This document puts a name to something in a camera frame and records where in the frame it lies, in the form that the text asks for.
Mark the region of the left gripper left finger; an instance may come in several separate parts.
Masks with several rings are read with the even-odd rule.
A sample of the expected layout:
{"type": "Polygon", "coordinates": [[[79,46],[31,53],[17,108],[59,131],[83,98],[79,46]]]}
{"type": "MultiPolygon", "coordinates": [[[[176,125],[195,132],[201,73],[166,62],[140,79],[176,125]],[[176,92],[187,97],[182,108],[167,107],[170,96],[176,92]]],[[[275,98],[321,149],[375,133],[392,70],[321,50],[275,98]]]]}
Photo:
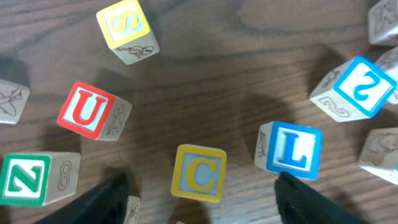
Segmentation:
{"type": "Polygon", "coordinates": [[[121,172],[35,224],[123,223],[129,184],[121,172]]]}

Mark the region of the green R block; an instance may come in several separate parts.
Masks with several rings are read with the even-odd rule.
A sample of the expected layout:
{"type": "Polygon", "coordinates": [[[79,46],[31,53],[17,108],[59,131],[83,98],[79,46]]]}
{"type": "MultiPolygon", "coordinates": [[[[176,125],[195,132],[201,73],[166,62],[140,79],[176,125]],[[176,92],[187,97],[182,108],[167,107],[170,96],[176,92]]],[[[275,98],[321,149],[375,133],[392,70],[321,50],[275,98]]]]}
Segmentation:
{"type": "Polygon", "coordinates": [[[370,131],[358,157],[358,166],[397,185],[397,128],[370,131]]]}

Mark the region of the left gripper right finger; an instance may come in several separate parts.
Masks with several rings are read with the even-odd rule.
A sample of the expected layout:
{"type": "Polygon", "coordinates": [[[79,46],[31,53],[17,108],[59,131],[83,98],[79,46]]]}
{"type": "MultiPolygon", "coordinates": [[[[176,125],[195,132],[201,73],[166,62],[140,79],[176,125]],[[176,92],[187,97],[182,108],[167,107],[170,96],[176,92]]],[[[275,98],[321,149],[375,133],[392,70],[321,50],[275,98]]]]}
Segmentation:
{"type": "Polygon", "coordinates": [[[274,188],[283,224],[368,224],[288,172],[279,174],[274,188]]]}

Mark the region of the yellow C block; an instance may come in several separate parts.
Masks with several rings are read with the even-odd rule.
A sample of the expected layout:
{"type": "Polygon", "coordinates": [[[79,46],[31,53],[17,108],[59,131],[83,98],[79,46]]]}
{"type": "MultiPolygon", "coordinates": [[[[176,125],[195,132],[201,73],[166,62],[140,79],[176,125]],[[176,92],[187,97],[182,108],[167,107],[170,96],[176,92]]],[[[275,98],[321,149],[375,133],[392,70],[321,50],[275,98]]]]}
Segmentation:
{"type": "Polygon", "coordinates": [[[177,148],[171,194],[212,203],[221,201],[227,155],[213,147],[182,144],[177,148]]]}

